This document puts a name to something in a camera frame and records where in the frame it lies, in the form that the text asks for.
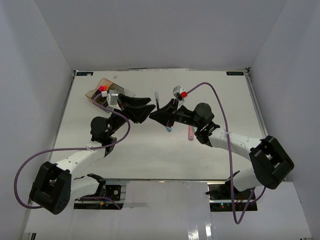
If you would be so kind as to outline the black ink gel pen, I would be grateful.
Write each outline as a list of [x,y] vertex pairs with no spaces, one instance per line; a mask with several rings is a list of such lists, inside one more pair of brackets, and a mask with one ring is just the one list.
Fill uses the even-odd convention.
[[159,110],[160,109],[159,93],[157,91],[155,91],[154,92],[154,96],[155,96],[155,102],[156,102],[156,109]]

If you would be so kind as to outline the light pink correction pen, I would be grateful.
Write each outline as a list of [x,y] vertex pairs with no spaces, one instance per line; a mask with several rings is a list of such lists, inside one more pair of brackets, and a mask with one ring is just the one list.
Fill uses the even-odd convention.
[[194,140],[194,128],[192,126],[188,127],[188,140],[189,141]]

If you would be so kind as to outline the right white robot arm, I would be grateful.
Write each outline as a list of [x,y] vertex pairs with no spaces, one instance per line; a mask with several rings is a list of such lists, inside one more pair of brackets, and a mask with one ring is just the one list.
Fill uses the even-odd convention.
[[172,127],[174,123],[195,127],[194,135],[201,144],[231,151],[247,159],[252,167],[232,172],[226,182],[226,195],[233,200],[242,196],[245,190],[258,186],[275,190],[295,167],[275,137],[252,138],[221,129],[214,123],[214,114],[207,103],[201,102],[194,110],[189,110],[183,105],[178,106],[178,100],[171,99],[149,117],[165,127]]

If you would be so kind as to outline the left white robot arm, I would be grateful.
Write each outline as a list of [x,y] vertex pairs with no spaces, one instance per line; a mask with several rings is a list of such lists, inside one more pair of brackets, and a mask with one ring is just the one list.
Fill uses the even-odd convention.
[[29,198],[54,215],[60,214],[71,198],[76,177],[91,164],[109,155],[120,142],[113,134],[124,124],[143,123],[156,107],[149,97],[129,97],[119,94],[119,109],[110,110],[109,117],[91,120],[91,140],[86,147],[73,148],[74,154],[56,163],[43,163],[32,184]]

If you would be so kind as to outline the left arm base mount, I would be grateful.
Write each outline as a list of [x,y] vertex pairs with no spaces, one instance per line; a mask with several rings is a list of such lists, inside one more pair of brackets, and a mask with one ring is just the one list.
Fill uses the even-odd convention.
[[91,195],[75,200],[75,210],[121,210],[124,205],[121,185],[104,185]]

